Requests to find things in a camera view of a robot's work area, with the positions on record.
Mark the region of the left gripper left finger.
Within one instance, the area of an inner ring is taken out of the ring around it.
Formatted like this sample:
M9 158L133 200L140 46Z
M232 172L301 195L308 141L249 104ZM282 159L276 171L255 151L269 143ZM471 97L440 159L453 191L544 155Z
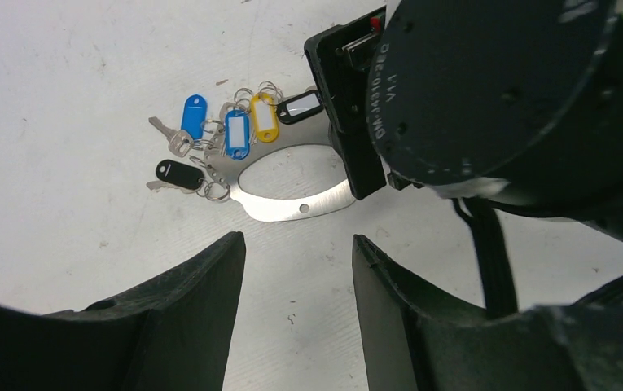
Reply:
M0 306L0 390L221 389L245 257L231 232L81 311Z

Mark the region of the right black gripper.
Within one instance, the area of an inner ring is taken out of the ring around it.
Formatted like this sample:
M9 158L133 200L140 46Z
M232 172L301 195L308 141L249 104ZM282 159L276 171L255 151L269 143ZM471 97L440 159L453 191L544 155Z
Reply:
M382 6L347 24L305 41L304 51L322 105L330 119L329 140L343 161L350 191L362 200L389 185L412 185L392 170L384 172L366 123L369 67L386 25Z

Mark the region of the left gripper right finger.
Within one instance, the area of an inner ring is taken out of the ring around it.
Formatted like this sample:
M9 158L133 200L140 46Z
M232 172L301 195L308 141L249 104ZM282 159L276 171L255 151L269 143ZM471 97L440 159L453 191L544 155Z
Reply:
M490 320L363 235L352 267L372 390L623 390L623 306L537 306Z

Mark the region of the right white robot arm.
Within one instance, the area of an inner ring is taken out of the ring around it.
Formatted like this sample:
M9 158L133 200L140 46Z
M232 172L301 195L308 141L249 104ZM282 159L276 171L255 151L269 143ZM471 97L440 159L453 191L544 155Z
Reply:
M305 41L354 198L481 198L623 242L623 1L389 1Z

